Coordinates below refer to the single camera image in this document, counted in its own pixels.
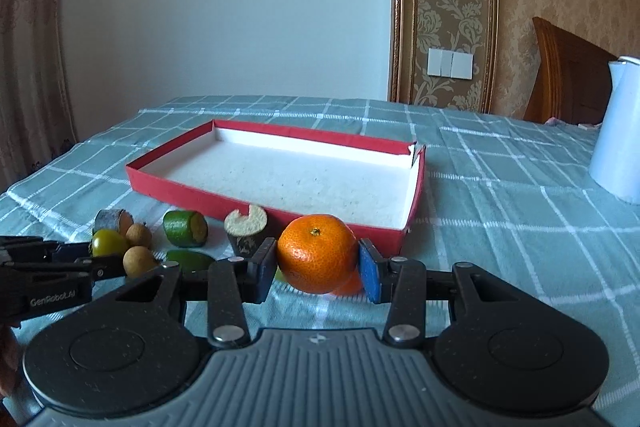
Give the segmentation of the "person hand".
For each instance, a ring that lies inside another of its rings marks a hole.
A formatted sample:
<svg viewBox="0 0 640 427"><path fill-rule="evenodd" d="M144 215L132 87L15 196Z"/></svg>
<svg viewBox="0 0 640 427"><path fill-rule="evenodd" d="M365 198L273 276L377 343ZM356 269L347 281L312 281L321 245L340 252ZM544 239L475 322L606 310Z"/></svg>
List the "person hand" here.
<svg viewBox="0 0 640 427"><path fill-rule="evenodd" d="M12 395L17 371L20 367L20 345L10 326L2 325L0 331L0 395Z"/></svg>

